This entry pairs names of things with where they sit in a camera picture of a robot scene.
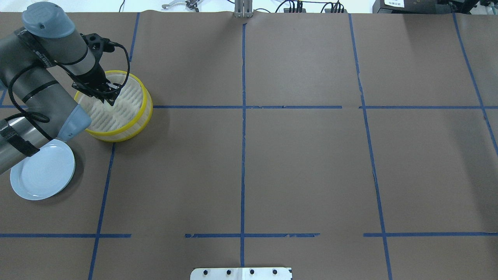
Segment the white sticker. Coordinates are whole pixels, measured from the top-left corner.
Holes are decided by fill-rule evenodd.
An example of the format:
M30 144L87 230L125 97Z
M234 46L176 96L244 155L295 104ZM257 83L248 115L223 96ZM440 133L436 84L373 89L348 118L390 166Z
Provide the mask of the white sticker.
M384 4L393 7L404 8L404 0L384 0Z

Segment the white plate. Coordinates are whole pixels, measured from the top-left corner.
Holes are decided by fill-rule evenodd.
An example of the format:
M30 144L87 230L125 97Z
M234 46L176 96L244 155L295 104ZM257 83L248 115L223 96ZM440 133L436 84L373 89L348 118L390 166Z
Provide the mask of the white plate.
M52 140L39 152L23 159L10 170L15 193L40 200L60 192L71 181L76 163L73 151L60 140Z

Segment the yellow basket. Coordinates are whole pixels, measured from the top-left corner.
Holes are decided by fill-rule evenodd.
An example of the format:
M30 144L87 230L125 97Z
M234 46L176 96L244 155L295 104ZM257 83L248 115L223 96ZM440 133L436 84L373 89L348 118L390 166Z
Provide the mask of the yellow basket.
M117 74L122 74L121 81L116 81L116 79L118 79L117 77L120 76ZM125 71L106 71L106 76L111 82L122 83L125 79L125 75ZM136 87L136 94L134 96L132 96L133 92L129 92L128 86ZM129 75L128 82L121 90L114 107L111 107L107 102L102 105L100 100L88 97L79 91L76 93L74 100L76 100L90 118L92 118L92 124L90 124L86 131L93 137L105 142L121 142L134 137L145 128L152 116L152 98L143 83L133 74ZM121 116L125 116L126 118L122 117L121 120L115 120L113 115L118 115L116 113L120 113ZM103 114L107 114L105 121L102 121Z

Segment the vertical blue line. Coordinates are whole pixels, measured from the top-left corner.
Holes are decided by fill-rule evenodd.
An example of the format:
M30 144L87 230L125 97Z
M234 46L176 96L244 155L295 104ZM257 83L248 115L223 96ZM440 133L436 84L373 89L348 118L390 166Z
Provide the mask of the vertical blue line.
M0 106L3 105L3 100L5 99L5 94L7 93L7 90L4 90L1 94L0 98Z
M481 110L483 111L484 119L486 121L486 126L488 126L488 131L490 132L491 141L493 142L493 146L495 147L495 153L498 155L498 146L495 138L495 134L493 134L493 130L491 129L490 121L488 120L488 115L486 113L486 109L484 108L483 99L481 98L481 93L479 92L479 88L477 87L476 79L474 77L474 73L472 72L472 68L470 67L469 59L467 58L467 52L465 51L464 43L462 41L462 37L460 36L460 29L458 28L457 16L453 13L453 22L455 23L455 29L457 31L458 41L460 43L460 48L462 49L462 53L464 55L465 64L467 65L467 69L469 70L470 78L472 79L472 84L474 85L474 89L476 90L477 99L479 100L479 104L481 105Z
M348 16L349 16L349 26L351 29L351 40L353 42L353 52L355 55L356 74L358 76L358 86L359 86L360 92L361 92L363 118L365 120L365 129L367 130L367 142L369 144L370 162L372 164L372 173L373 173L373 182L375 184L375 192L377 195L377 208L378 208L378 215L379 215L379 219L380 219L380 229L382 230L382 241L384 243L384 254L385 254L385 263L387 266L387 276L389 277L389 280L392 280L391 261L389 258L389 250L387 248L387 236L385 234L384 216L382 214L382 204L380 202L380 191L378 188L377 171L375 169L374 150L372 148L372 139L370 137L370 128L369 128L369 122L368 122L368 118L367 118L367 109L366 109L367 106L365 104L365 96L363 94L363 86L362 86L362 82L360 80L360 65L358 63L358 53L356 51L355 33L353 31L353 20L351 18L350 13L348 14Z
M242 25L242 170L241 170L241 268L244 267L244 234L246 231L246 23Z
M104 188L104 195L102 196L102 205L100 207L99 223L97 225L97 233L95 235L94 250L92 253L92 262L90 263L90 272L88 273L88 280L92 280L93 270L95 268L95 259L97 257L97 249L99 248L100 230L102 229L102 220L104 219L104 210L106 208L107 190L109 189L109 182L111 180L111 170L114 163L114 152L116 150L116 143L113 143L111 150L111 159L109 160L109 169L107 170L106 186Z
M140 19L140 13L136 13L135 19L135 29L133 30L133 39L131 40L131 47L129 49L129 60L133 58L133 49L135 48L136 31L138 30L138 20Z

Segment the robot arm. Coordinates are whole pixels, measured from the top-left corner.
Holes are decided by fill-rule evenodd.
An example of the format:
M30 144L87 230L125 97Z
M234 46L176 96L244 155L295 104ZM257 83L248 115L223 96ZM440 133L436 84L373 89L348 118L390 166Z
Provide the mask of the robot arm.
M22 13L22 21L24 27L0 39L0 90L8 89L20 110L0 121L0 174L53 138L68 141L91 123L46 68L62 67L74 88L111 105L126 83L111 84L99 64L102 52L112 52L115 46L128 57L125 48L96 34L81 35L56 4L32 4ZM15 102L14 93L26 110Z

